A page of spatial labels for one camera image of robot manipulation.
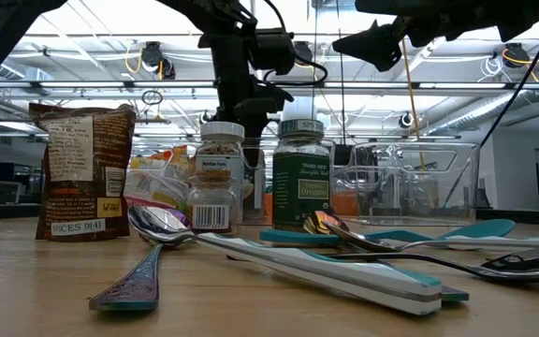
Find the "spice bag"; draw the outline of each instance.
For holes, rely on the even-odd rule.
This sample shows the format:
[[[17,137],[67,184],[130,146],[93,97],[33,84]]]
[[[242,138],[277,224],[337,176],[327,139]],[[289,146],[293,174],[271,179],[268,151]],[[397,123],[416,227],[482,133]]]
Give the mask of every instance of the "spice bag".
[[[116,110],[30,105],[49,132],[37,240],[87,242],[130,235],[124,200],[136,114]]]

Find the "table surface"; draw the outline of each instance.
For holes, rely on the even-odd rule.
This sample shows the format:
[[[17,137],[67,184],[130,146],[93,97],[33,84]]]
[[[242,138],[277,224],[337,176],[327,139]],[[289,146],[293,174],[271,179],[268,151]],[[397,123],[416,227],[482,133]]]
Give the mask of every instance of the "table surface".
[[[258,237],[260,227],[245,227]],[[370,231],[369,228],[357,230]],[[397,266],[439,277],[470,300],[407,315],[196,244],[164,253],[152,313],[96,313],[88,300],[146,255],[137,238],[36,242],[36,219],[0,220],[0,336],[537,336],[539,285],[500,286],[416,261]],[[440,234],[446,228],[418,228]],[[519,225],[510,237],[539,236]],[[478,265],[505,252],[426,248],[418,253]]]

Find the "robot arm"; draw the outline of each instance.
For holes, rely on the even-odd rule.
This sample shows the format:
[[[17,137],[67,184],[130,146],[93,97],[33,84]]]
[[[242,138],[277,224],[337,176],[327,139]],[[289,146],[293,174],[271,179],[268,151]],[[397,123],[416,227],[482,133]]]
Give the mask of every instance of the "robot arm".
[[[342,38],[335,51],[388,71],[401,58],[399,42],[408,36],[414,47],[423,47],[436,37],[452,41],[475,29],[497,26],[507,41],[539,21],[539,0],[356,0],[358,11],[397,15],[391,24],[373,26]]]
[[[199,48],[211,48],[220,101],[213,119],[240,123],[247,138],[259,139],[269,122],[267,113],[282,110],[284,101],[293,98],[273,85],[262,85],[249,74],[249,64],[287,74],[295,61],[293,36],[283,28],[256,29],[256,18],[239,0],[157,1],[184,14],[203,32]],[[0,0],[0,65],[40,14],[65,2]],[[256,165],[256,154],[250,159]]]

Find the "glass jar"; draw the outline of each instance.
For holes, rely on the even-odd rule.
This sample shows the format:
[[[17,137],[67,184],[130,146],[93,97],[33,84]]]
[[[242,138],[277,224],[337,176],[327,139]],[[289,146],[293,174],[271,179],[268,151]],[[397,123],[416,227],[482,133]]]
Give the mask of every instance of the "glass jar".
[[[208,122],[200,129],[202,143],[195,154],[195,170],[229,170],[236,195],[237,223],[242,222],[242,181],[244,127],[230,122]]]
[[[227,170],[200,171],[189,178],[187,217],[195,233],[237,233],[237,196]]]
[[[304,231],[307,216],[328,211],[330,150],[322,143],[324,125],[291,120],[278,125],[280,143],[273,154],[272,224],[276,229]]]

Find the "jar lid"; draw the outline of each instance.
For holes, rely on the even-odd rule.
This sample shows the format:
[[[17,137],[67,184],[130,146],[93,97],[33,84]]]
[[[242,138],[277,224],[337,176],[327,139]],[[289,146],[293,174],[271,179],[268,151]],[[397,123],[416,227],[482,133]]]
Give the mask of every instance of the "jar lid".
[[[290,120],[280,122],[278,125],[278,137],[287,136],[314,136],[324,137],[324,124],[315,120]]]
[[[201,137],[226,135],[244,139],[244,127],[230,122],[207,122],[201,126],[200,132]]]

